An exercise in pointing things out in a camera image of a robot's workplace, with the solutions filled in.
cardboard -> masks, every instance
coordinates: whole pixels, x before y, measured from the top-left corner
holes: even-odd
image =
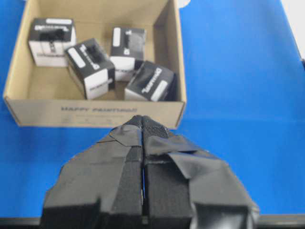
[[[28,46],[34,18],[72,18],[79,42],[92,37],[110,53],[115,26],[147,31],[145,58],[177,73],[173,102],[123,100],[126,83],[98,100],[84,100],[68,69],[37,67]],[[183,47],[176,0],[28,0],[16,42],[5,102],[20,126],[114,127],[134,115],[149,115],[177,128],[186,104]]]

blue tabletop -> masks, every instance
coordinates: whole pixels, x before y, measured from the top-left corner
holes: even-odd
[[[24,2],[0,2],[0,93]],[[263,214],[305,213],[305,71],[278,0],[180,10],[187,108],[177,134],[226,160]],[[60,167],[109,129],[20,128],[0,101],[0,217],[39,217]]]

product box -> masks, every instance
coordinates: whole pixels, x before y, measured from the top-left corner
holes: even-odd
[[[95,100],[84,99],[68,68],[37,67],[28,45],[35,18],[72,18],[78,42],[96,38],[111,52],[113,28],[147,31],[145,59],[177,75],[171,101],[125,101],[126,82]],[[183,46],[176,0],[27,0],[4,91],[21,126],[114,127],[148,115],[177,128],[186,104]]]
[[[72,19],[35,18],[30,28],[29,46],[37,66],[67,67],[64,51],[75,45]]]
[[[304,0],[282,0],[282,5],[287,15],[291,31],[295,37],[301,60],[305,66],[305,30],[303,15],[305,9]]]
[[[66,54],[71,77],[86,99],[114,89],[114,65],[94,38],[69,48]]]
[[[144,61],[146,31],[136,28],[113,29],[111,61],[115,65],[115,80],[129,82]]]
[[[174,81],[171,70],[145,61],[125,88],[125,100],[163,101]]]

